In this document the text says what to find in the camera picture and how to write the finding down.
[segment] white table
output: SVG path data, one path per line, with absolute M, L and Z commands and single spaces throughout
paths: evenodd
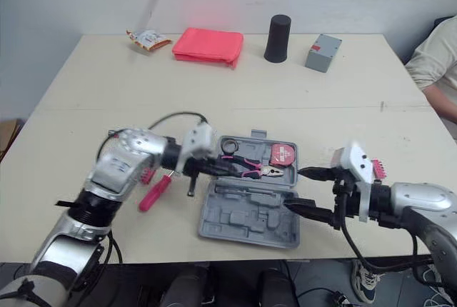
M 147 127 L 183 108 L 204 113 L 220 135 L 264 129 L 294 142 L 300 166 L 326 166 L 335 149 L 357 139 L 383 160 L 385 183 L 457 190 L 457 146 L 382 35 L 336 36 L 343 43 L 326 74 L 303 66 L 317 35 L 291 36 L 282 64 L 263 59 L 266 36 L 246 35 L 235 70 L 175 61 L 171 46 L 145 54 L 125 36 L 82 37 L 1 165 L 0 261 L 32 259 L 62 212 L 54 203 L 77 197 L 107 130 Z M 180 140 L 194 122 L 177 119 L 156 131 Z M 148 213 L 138 212 L 146 188 L 137 187 L 113 227 L 125 262 L 354 257 L 341 232 L 305 219 L 293 250 L 200 238 L 208 181 L 201 176 L 188 198 L 189 179 L 175 179 Z M 331 183 L 300 178 L 296 190 L 333 208 Z M 405 231 L 348 224 L 365 256 L 411 253 Z

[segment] red screwdriver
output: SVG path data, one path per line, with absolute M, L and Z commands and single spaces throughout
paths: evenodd
M 173 174 L 174 171 L 171 171 L 168 175 L 163 175 L 162 179 L 153 185 L 143 200 L 141 200 L 139 204 L 140 211 L 147 212 L 157 199 L 160 198 L 160 195 L 162 195 L 162 193 L 166 190 L 166 187 L 169 186 Z

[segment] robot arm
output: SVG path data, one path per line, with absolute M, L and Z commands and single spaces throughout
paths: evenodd
M 318 208 L 314 201 L 302 198 L 286 200 L 286 207 L 305 218 L 328 223 L 335 229 L 342 228 L 351 247 L 363 260 L 348 234 L 345 217 L 358 216 L 365 222 L 370 218 L 382 227 L 406 229 L 415 245 L 417 236 L 427 246 L 446 292 L 457 302 L 457 196 L 452 191 L 429 183 L 386 186 L 379 180 L 373 181 L 371 161 L 356 144 L 337 150 L 331 168 L 303 168 L 298 173 L 319 181 L 334 181 L 335 209 Z M 381 273 L 418 264 L 390 268 L 371 265 L 367 269 Z
M 212 158 L 213 131 L 206 122 L 190 130 L 183 146 L 150 130 L 126 129 L 99 158 L 74 202 L 36 253 L 28 275 L 0 291 L 0 306 L 63 306 L 68 294 L 94 269 L 103 253 L 100 242 L 145 168 L 160 166 L 192 178 L 199 173 L 228 175 L 236 169 Z

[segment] beige sleeve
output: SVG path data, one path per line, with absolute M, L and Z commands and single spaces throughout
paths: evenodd
M 420 89 L 441 79 L 457 62 L 457 17 L 443 21 L 414 51 L 406 69 Z

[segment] open toolbox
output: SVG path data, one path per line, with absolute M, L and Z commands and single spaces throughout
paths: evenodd
M 274 144 L 286 144 L 295 151 L 288 166 L 276 166 L 282 176 L 218 177 L 211 180 L 201 212 L 199 234 L 203 237 L 241 241 L 277 248 L 295 248 L 300 244 L 298 216 L 283 206 L 285 198 L 297 197 L 292 190 L 297 182 L 298 153 L 294 143 L 266 139 L 266 131 L 253 130 L 251 138 L 222 136 L 221 142 L 233 139 L 238 144 L 234 153 L 262 165 L 270 165 Z M 234 164 L 239 171 L 246 170 Z

